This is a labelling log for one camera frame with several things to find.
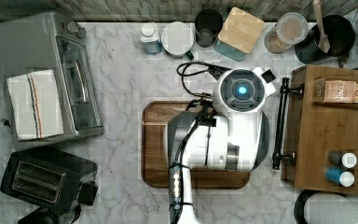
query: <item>blue light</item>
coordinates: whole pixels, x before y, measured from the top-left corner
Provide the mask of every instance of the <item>blue light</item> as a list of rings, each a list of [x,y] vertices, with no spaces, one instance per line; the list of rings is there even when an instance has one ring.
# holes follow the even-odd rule
[[[246,90],[245,87],[239,87],[239,88],[238,88],[238,92],[239,92],[240,94],[245,94],[247,91],[248,91],[248,90]]]

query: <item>toaster oven window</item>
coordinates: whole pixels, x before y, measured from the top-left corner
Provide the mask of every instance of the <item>toaster oven window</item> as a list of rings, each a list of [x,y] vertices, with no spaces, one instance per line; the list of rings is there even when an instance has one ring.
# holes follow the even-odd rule
[[[59,36],[57,43],[75,128],[84,130],[102,126],[85,47]]]

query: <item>toaster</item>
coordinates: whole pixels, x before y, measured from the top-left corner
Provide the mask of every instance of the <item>toaster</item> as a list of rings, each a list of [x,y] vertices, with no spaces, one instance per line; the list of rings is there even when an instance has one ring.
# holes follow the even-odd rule
[[[80,203],[93,205],[97,170],[95,162],[55,148],[17,151],[10,156],[0,190],[25,202],[68,213]]]
[[[0,82],[16,149],[45,145],[103,133],[86,51],[86,30],[72,19],[45,12],[0,23]],[[30,69],[52,69],[62,110],[63,134],[19,141],[7,79]]]

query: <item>toaster oven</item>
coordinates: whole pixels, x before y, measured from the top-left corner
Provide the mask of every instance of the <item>toaster oven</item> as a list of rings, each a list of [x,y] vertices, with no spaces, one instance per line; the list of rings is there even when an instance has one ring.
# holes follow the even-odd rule
[[[86,30],[72,19],[45,12],[0,23],[0,82],[16,149],[41,147],[103,133],[86,51]],[[52,69],[62,110],[63,134],[19,141],[6,80],[30,70]]]

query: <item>knob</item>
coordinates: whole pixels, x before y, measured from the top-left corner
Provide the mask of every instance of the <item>knob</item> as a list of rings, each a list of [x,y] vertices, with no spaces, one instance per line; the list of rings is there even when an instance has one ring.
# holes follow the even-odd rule
[[[66,24],[66,29],[69,33],[74,34],[78,31],[77,24],[74,21],[68,22]]]
[[[86,29],[80,27],[79,30],[77,31],[77,37],[83,39],[84,37],[86,37],[86,35],[87,35]]]

